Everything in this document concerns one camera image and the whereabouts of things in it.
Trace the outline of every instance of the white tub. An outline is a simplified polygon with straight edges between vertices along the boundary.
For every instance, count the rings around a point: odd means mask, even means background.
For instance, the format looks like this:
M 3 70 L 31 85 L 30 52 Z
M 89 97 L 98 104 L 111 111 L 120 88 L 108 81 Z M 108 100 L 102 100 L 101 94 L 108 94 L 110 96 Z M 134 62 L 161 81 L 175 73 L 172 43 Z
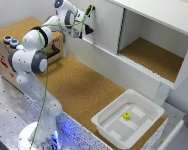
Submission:
M 130 120 L 123 113 L 130 113 Z M 120 149 L 130 149 L 163 115 L 164 109 L 134 90 L 127 90 L 91 120 L 99 133 Z

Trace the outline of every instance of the cork surface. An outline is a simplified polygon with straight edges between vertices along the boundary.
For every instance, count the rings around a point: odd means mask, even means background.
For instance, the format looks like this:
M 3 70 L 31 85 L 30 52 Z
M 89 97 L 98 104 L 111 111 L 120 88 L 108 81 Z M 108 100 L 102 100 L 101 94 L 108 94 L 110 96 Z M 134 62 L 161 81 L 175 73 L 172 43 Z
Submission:
M 0 41 L 3 42 L 4 36 L 11 35 L 13 39 L 19 40 L 22 43 L 22 38 L 36 26 L 43 23 L 34 17 L 30 17 L 0 29 Z M 60 36 L 60 32 L 53 32 L 53 38 Z
M 46 73 L 37 77 L 45 85 Z M 67 56 L 49 66 L 48 91 L 60 101 L 66 113 L 117 150 L 98 133 L 91 118 L 124 93 L 125 89 L 72 56 Z M 163 115 L 131 150 L 140 149 L 166 119 L 167 115 Z
M 142 38 L 137 39 L 119 53 L 172 82 L 175 82 L 184 60 Z

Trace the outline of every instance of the cardboard box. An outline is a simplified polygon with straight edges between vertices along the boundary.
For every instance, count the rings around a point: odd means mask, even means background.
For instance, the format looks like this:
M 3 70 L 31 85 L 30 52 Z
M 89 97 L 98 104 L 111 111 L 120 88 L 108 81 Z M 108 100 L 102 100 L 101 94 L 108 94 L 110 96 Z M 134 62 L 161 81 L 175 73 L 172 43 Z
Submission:
M 0 29 L 0 74 L 18 89 L 19 87 L 16 83 L 17 73 L 13 72 L 8 63 L 9 53 L 14 49 L 10 48 L 9 45 L 4 44 L 3 38 L 6 35 L 11 35 L 22 44 L 22 38 L 24 35 L 33 27 L 40 26 L 41 24 L 43 24 L 41 21 L 30 17 Z M 53 32 L 53 41 L 46 47 L 47 53 L 53 52 L 53 44 L 60 50 L 60 53 L 48 59 L 49 65 L 63 58 L 63 35 L 61 33 Z

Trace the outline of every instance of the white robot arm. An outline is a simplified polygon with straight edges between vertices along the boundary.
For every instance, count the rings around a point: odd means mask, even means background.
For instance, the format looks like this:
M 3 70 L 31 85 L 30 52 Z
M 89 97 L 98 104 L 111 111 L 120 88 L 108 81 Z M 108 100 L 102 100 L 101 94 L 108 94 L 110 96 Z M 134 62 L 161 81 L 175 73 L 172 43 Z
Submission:
M 93 32 L 92 20 L 89 18 L 92 6 L 85 13 L 67 0 L 56 0 L 54 6 L 58 15 L 49 17 L 43 25 L 29 31 L 23 37 L 23 45 L 19 45 L 16 51 L 12 51 L 9 55 L 9 64 L 18 73 L 16 80 L 21 91 L 40 107 L 43 106 L 45 99 L 32 150 L 47 150 L 50 149 L 49 147 L 58 150 L 61 147 L 58 139 L 56 139 L 55 145 L 49 144 L 49 139 L 54 137 L 53 135 L 57 130 L 56 116 L 62 112 L 62 106 L 49 92 L 46 93 L 45 97 L 45 87 L 35 76 L 35 74 L 45 72 L 48 66 L 47 56 L 42 51 L 43 47 L 46 47 L 53 40 L 53 31 L 62 32 L 73 38 L 78 38 L 79 35 L 81 37 L 81 33 L 73 27 L 75 22 L 86 25 L 86 34 Z M 19 145 L 19 150 L 24 150 L 25 146 L 29 149 L 34 133 L 35 131 L 29 137 L 28 146 Z

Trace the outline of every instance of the green cable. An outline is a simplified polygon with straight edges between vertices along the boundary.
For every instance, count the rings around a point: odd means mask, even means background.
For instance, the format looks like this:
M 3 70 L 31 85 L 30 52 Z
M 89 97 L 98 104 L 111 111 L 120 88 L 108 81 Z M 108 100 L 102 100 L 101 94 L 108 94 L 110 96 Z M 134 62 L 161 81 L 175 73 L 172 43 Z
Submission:
M 89 12 L 89 14 L 86 16 L 86 13 L 84 14 L 84 18 L 81 22 L 77 23 L 77 24 L 73 24 L 73 25 L 56 25 L 56 24 L 46 24 L 46 25 L 42 25 L 41 27 L 45 27 L 45 26 L 49 26 L 49 25 L 52 25 L 52 26 L 76 26 L 76 25 L 79 25 L 82 23 L 82 28 L 83 28 L 83 25 L 84 25 L 84 21 L 88 18 L 88 16 L 91 14 L 91 12 L 93 11 L 93 5 L 89 5 L 89 7 L 91 7 L 91 11 Z M 42 38 L 41 38 L 41 35 L 40 35 L 40 32 L 38 31 L 38 35 L 39 35 L 39 38 L 40 38 L 40 41 L 41 41 L 41 44 L 42 44 L 42 47 L 44 49 L 44 52 L 45 52 L 45 55 L 47 55 L 47 52 L 45 50 L 45 47 L 44 47 L 44 44 L 43 44 L 43 41 L 42 41 Z M 37 132 L 37 129 L 38 129 L 38 125 L 39 125 L 39 122 L 40 122 L 40 119 L 41 119 L 41 115 L 42 115 L 42 112 L 43 112 L 43 108 L 45 106 L 45 101 L 46 101 L 46 95 L 47 95 L 47 86 L 48 86 L 48 66 L 47 66 L 47 79 L 46 79 L 46 85 L 45 85 L 45 96 L 44 96 L 44 101 L 43 101 L 43 105 L 42 105 L 42 108 L 41 108 L 41 112 L 40 112 L 40 115 L 39 115 L 39 119 L 38 119 L 38 123 L 37 123 L 37 126 L 36 126 L 36 129 L 35 129 L 35 132 L 34 132 L 34 136 L 33 136 L 33 140 L 32 140 L 32 143 L 31 143 L 31 147 L 30 147 L 30 150 L 32 148 L 32 145 L 34 143 L 34 139 L 35 139 L 35 136 L 36 136 L 36 132 Z

